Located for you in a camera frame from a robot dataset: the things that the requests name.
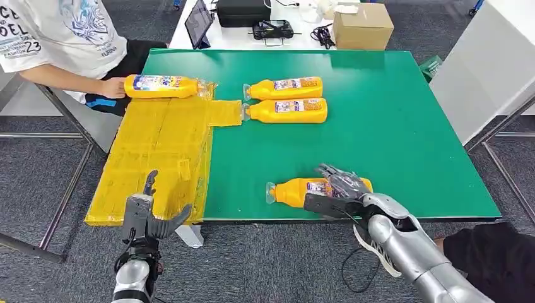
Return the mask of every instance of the green table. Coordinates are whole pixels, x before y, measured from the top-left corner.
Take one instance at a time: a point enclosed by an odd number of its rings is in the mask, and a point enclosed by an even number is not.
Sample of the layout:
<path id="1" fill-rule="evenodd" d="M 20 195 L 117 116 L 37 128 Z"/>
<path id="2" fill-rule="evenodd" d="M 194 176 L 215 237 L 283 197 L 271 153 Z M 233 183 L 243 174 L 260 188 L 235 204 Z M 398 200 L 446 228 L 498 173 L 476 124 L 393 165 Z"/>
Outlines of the green table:
<path id="1" fill-rule="evenodd" d="M 323 124 L 214 130 L 205 221 L 319 219 L 266 204 L 265 186 L 318 177 L 321 162 L 369 178 L 418 218 L 501 216 L 409 52 L 153 50 L 143 73 L 215 81 L 222 100 L 263 79 L 323 79 Z"/>

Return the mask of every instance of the white t-shirt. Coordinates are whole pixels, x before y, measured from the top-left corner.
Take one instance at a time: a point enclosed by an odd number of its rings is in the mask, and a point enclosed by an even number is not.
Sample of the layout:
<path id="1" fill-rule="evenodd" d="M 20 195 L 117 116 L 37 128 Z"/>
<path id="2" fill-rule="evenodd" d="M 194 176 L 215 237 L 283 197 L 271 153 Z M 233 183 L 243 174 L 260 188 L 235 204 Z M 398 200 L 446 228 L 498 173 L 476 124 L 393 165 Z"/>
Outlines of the white t-shirt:
<path id="1" fill-rule="evenodd" d="M 51 64 L 100 79 L 126 55 L 101 0 L 0 0 L 0 64 L 5 72 Z M 85 103 L 84 93 L 67 92 Z"/>

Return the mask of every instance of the person's hand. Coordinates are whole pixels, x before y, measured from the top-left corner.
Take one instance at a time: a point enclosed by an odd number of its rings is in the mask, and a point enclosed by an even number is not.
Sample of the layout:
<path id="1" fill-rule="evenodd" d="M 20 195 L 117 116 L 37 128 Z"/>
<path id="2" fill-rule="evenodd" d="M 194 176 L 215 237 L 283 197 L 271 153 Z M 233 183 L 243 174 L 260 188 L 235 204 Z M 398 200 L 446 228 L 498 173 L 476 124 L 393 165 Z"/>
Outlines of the person's hand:
<path id="1" fill-rule="evenodd" d="M 125 78 L 111 78 L 101 81 L 99 95 L 103 95 L 109 99 L 124 98 L 126 95 L 124 93 L 124 79 Z"/>

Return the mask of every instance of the brown cardboard box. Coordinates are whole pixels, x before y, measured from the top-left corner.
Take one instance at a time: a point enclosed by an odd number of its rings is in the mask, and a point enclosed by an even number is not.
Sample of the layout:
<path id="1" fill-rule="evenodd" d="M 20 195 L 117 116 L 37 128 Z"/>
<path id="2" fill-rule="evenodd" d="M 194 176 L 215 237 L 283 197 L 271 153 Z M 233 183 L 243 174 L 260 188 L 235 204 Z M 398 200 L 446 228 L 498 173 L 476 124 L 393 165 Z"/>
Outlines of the brown cardboard box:
<path id="1" fill-rule="evenodd" d="M 334 40 L 338 49 L 384 51 L 394 25 L 382 3 L 357 4 L 357 14 L 334 14 Z"/>

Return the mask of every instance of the black pants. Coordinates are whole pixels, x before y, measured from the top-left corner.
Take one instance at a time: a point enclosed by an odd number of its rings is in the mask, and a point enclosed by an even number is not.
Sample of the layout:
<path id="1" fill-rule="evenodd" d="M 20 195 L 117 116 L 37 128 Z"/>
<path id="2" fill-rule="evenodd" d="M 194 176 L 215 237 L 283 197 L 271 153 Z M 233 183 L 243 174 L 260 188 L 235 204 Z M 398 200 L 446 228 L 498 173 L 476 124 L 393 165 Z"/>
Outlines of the black pants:
<path id="1" fill-rule="evenodd" d="M 535 237 L 511 224 L 463 229 L 444 239 L 444 254 L 496 303 L 535 302 Z"/>
<path id="2" fill-rule="evenodd" d="M 145 61 L 151 49 L 165 49 L 167 45 L 163 42 L 128 40 L 126 43 L 126 56 L 122 61 L 110 70 L 102 80 L 115 77 L 126 77 L 131 74 L 141 74 Z M 101 95 L 88 93 L 85 95 L 86 105 L 99 112 L 109 112 L 117 116 L 124 116 L 124 112 L 130 97 L 120 99 L 109 99 Z"/>

